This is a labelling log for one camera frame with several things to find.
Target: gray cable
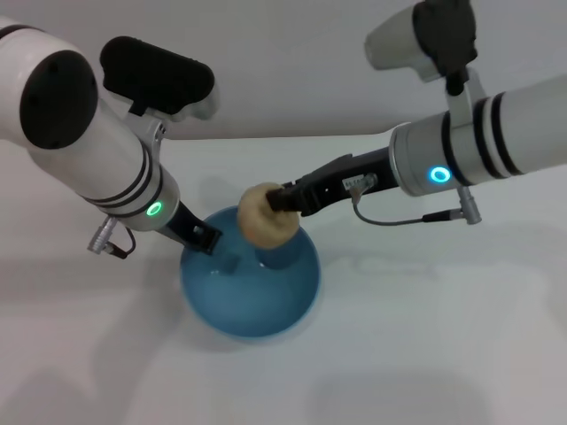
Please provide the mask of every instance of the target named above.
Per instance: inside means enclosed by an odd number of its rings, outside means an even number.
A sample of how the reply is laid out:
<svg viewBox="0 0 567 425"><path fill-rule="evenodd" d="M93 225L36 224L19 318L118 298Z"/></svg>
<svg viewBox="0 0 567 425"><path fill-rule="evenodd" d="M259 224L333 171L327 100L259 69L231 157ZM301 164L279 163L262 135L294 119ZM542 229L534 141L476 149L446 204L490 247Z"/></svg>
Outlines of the gray cable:
<svg viewBox="0 0 567 425"><path fill-rule="evenodd" d="M405 226L407 224L417 224L423 223L423 219L413 219L413 220L402 220L402 221L376 221L370 220L364 217L358 209L358 205L353 203L353 209L356 216L368 224L373 224L374 226L386 226L386 227L394 227L394 226Z"/></svg>

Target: cable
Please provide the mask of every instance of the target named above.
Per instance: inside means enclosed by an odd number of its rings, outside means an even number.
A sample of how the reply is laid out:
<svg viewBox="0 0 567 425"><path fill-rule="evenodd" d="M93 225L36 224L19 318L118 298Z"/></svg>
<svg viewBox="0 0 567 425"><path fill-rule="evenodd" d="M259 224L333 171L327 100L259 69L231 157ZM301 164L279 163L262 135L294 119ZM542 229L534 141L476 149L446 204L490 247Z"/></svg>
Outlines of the cable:
<svg viewBox="0 0 567 425"><path fill-rule="evenodd" d="M358 204L361 202L362 195L369 189L372 189L378 183L377 176L373 173L366 174L362 179L357 181L348 192L353 200L353 210L356 216L364 221L365 223L372 224L374 226L383 227L394 227L394 226L406 226L407 224L417 224L417 223L437 223L440 221L451 221L459 220L464 218L462 210L460 208L453 210L445 210L439 212L433 212L431 214L425 214L421 219L412 220L401 220L401 221L377 221L371 220L364 217L358 209Z"/></svg>
<svg viewBox="0 0 567 425"><path fill-rule="evenodd" d="M423 223L423 218L421 219L413 219L413 220L402 220L402 221L376 221L370 220L364 217L358 209L357 204L353 204L354 213L356 216L368 224L373 224L374 226L386 226L386 227L394 227L394 226L406 226L407 224L417 224Z"/></svg>
<svg viewBox="0 0 567 425"><path fill-rule="evenodd" d="M105 252L106 253L113 255L114 257L118 257L119 259L126 259L126 257L128 255L130 255L132 252L134 252L134 250L136 249L136 238L134 237L132 230L130 230L126 226L124 228L128 232L128 235L130 236L130 241L132 241L132 246L130 247L129 250L124 251L124 250L121 249L120 246L117 246L116 244L114 244L112 242L106 243L106 246L105 246Z"/></svg>
<svg viewBox="0 0 567 425"><path fill-rule="evenodd" d="M130 241L132 241L132 246L129 250L126 251L126 255L130 255L136 249L136 238L134 237L134 234L132 233L132 230L130 230L130 228L126 228L126 231L128 232L128 236L130 236Z"/></svg>

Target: beige donut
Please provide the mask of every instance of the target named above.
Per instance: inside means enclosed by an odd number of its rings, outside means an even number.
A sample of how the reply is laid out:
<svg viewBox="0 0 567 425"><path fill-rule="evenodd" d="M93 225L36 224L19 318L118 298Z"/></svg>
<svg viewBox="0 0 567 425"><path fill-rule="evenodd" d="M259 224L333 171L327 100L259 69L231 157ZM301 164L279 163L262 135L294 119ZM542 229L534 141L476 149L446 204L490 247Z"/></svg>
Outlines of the beige donut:
<svg viewBox="0 0 567 425"><path fill-rule="evenodd" d="M296 212L274 212L266 199L270 190L281 189L276 183L262 183L249 188L238 204L238 226L245 239L263 250L272 250L288 242L299 229Z"/></svg>

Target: black stripe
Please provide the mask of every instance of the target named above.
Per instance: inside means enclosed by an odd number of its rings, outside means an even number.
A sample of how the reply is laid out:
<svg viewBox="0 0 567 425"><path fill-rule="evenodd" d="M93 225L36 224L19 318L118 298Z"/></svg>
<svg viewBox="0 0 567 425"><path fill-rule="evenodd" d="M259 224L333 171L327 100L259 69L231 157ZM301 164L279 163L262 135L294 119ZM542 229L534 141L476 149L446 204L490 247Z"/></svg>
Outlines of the black stripe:
<svg viewBox="0 0 567 425"><path fill-rule="evenodd" d="M500 154L500 158L504 163L504 166L512 175L522 175L523 173L517 169L516 164L512 161L512 157L506 148L506 143L504 142L504 135L502 134L502 125L500 120L500 109L502 98L504 97L504 93L500 93L496 96L493 100L493 109L491 111L491 121L493 124L493 135L494 141L496 142L496 149Z"/></svg>
<svg viewBox="0 0 567 425"><path fill-rule="evenodd" d="M447 161L447 165L455 179L457 179L462 186L472 186L472 183L464 176L456 159L454 158L453 146L451 146L451 115L449 112L446 112L443 117L443 124L441 125L441 142L443 143L445 160Z"/></svg>
<svg viewBox="0 0 567 425"><path fill-rule="evenodd" d="M115 217L117 219L127 219L129 217L134 217L135 215L138 215L139 213L143 213L148 208L150 208L151 204L153 204L156 201L159 194L161 193L162 188L163 188L163 169L161 168L161 166L159 166L159 184L158 184L158 188L156 189L156 193L153 194L151 199L142 208L138 208L137 210L135 210L133 212L127 212L125 214L108 214L108 215L110 215L111 217Z"/></svg>
<svg viewBox="0 0 567 425"><path fill-rule="evenodd" d="M37 28L30 27L29 25L21 25L21 24L9 25L8 27L4 27L0 29L0 39L6 37L8 34L11 34L14 31L18 31L19 29L37 29Z"/></svg>
<svg viewBox="0 0 567 425"><path fill-rule="evenodd" d="M486 146L485 132L483 131L483 113L487 100L488 99L482 99L478 101L472 113L475 141L477 142L478 153L480 154L482 163L485 165L486 171L494 179L505 179L506 177L496 169L493 159L490 157L488 146Z"/></svg>
<svg viewBox="0 0 567 425"><path fill-rule="evenodd" d="M142 141L139 141L139 142L142 145L142 157L143 157L142 167L140 168L140 172L138 173L138 176L132 182L132 184L130 184L121 193L119 193L118 195L114 195L113 197L107 197L105 199L91 199L91 198L85 197L84 199L87 202L90 202L93 205L100 206L100 207L103 207L103 208L116 208L118 206L123 206L123 205L126 205L128 202L133 201L136 197L138 197L145 190L145 188L148 187L148 184L150 184L150 180L151 180L151 171L153 169L153 161L151 160L151 154L148 151L147 146ZM130 193L132 190L134 190L134 188L142 180L142 177L144 176L144 172L145 172L146 167L148 166L148 163L149 163L150 169L148 170L148 174L145 176L144 183L142 184L142 186L140 186L140 188L136 191L136 193L133 194L132 196L126 198L125 200L120 201L116 205L107 205L109 202L120 199L121 197L125 197L128 193Z"/></svg>

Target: white wall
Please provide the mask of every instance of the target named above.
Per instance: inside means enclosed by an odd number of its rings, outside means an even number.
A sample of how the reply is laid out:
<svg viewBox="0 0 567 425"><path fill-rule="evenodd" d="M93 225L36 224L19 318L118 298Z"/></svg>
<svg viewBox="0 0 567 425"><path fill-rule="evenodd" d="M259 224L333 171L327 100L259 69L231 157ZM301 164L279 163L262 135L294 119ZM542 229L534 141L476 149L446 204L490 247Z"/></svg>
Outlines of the white wall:
<svg viewBox="0 0 567 425"><path fill-rule="evenodd" d="M440 111L438 84L376 73L365 35L414 0L2 0L0 12L98 53L132 35L210 65L222 109L181 138L376 133ZM567 2L472 0L489 93L567 72Z"/></svg>

